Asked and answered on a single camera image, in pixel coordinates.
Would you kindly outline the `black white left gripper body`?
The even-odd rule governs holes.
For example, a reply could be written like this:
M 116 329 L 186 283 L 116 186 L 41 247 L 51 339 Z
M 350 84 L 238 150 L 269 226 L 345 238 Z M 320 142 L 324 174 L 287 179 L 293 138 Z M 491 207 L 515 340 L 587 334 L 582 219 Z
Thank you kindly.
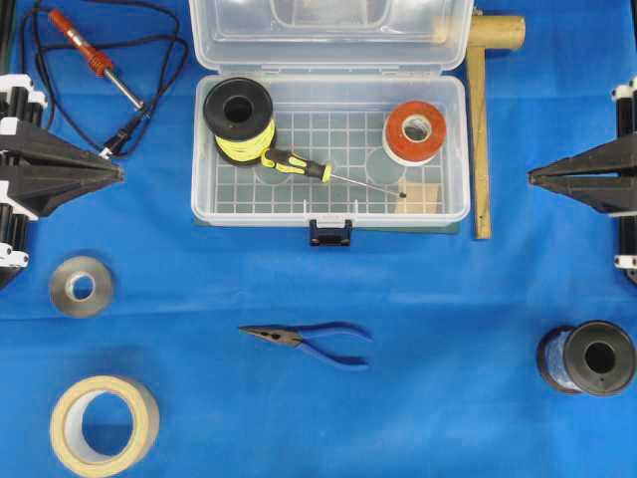
M 1 76 L 1 133 L 17 131 L 19 121 L 40 126 L 48 102 L 26 74 Z M 28 265 L 27 232 L 35 213 L 16 199 L 21 176 L 18 167 L 27 162 L 7 149 L 1 150 L 1 289 L 5 289 Z

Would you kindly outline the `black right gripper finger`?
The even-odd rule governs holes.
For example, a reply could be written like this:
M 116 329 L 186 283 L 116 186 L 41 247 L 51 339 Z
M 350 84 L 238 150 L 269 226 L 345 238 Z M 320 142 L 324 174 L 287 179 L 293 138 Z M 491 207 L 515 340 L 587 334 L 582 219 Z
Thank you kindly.
M 581 202 L 602 214 L 636 214 L 635 176 L 549 176 L 529 173 L 529 183 Z
M 636 171 L 636 133 L 618 137 L 575 156 L 533 169 L 530 178 Z

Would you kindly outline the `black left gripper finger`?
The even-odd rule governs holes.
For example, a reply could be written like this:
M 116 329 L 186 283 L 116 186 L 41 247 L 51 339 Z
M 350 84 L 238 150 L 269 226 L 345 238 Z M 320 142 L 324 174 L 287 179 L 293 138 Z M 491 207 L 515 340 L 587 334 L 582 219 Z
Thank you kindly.
M 2 166 L 1 203 L 16 214 L 48 217 L 59 206 L 122 182 L 123 174 L 57 166 Z
M 47 130 L 19 119 L 1 119 L 1 150 L 36 164 L 108 171 L 122 169 L 90 151 L 78 148 Z

